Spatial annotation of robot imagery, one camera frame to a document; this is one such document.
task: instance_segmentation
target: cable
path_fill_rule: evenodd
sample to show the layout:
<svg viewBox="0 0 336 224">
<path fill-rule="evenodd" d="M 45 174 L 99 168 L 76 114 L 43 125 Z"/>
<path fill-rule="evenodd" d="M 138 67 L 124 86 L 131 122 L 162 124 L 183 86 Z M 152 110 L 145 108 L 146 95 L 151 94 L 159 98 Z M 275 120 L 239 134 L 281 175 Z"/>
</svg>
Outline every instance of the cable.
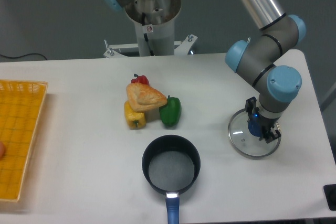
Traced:
<svg viewBox="0 0 336 224">
<path fill-rule="evenodd" d="M 1 57 L 7 58 L 7 59 L 19 59 L 19 58 L 26 57 L 26 56 L 29 56 L 29 55 L 40 55 L 40 56 L 42 56 L 45 60 L 48 60 L 47 57 L 45 57 L 44 55 L 39 54 L 39 53 L 37 53 L 37 52 L 32 52 L 32 53 L 30 53 L 30 54 L 21 55 L 21 56 L 17 56 L 17 57 L 10 57 L 10 56 L 5 56 L 5 55 L 1 55 L 1 54 L 0 54 Z"/>
</svg>

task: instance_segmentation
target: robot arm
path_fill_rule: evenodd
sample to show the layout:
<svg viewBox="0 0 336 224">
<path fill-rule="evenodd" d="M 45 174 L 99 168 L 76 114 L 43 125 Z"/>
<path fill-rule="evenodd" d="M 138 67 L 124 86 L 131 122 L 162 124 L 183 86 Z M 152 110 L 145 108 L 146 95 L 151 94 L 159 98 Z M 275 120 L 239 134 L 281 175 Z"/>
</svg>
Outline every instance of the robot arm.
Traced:
<svg viewBox="0 0 336 224">
<path fill-rule="evenodd" d="M 274 62 L 294 47 L 306 34 L 304 22 L 295 15 L 287 16 L 277 0 L 242 0 L 262 31 L 254 43 L 243 40 L 227 52 L 225 61 L 259 93 L 246 101 L 248 128 L 267 143 L 280 137 L 272 128 L 301 87 L 299 72 Z"/>
</svg>

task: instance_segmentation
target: green bell pepper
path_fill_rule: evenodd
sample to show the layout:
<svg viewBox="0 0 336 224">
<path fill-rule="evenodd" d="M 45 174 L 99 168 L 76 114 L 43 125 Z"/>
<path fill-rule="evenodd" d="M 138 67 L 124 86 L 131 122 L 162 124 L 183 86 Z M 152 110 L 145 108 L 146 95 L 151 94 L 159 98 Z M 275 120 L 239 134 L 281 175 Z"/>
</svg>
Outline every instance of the green bell pepper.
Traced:
<svg viewBox="0 0 336 224">
<path fill-rule="evenodd" d="M 159 108 L 160 118 L 164 125 L 172 127 L 180 120 L 182 107 L 179 98 L 168 95 L 167 104 Z"/>
</svg>

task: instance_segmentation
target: black saucepan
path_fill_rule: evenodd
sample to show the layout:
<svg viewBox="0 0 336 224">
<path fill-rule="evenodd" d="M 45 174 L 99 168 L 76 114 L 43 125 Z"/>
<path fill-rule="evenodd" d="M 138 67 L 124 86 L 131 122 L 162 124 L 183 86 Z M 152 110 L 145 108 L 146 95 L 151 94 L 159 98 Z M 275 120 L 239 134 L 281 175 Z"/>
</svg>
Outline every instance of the black saucepan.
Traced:
<svg viewBox="0 0 336 224">
<path fill-rule="evenodd" d="M 166 195 L 168 224 L 179 223 L 179 195 L 196 181 L 201 159 L 196 147 L 177 135 L 165 135 L 148 145 L 142 156 L 142 171 L 149 184 Z"/>
</svg>

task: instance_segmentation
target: bread roll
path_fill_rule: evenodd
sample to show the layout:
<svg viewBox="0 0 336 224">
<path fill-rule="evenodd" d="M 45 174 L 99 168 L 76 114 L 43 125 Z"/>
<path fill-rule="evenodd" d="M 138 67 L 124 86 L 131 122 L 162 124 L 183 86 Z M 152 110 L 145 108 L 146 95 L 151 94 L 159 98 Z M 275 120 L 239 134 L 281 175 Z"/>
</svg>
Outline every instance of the bread roll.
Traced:
<svg viewBox="0 0 336 224">
<path fill-rule="evenodd" d="M 166 96 L 146 84 L 128 84 L 126 92 L 130 106 L 135 112 L 144 112 L 167 104 Z"/>
</svg>

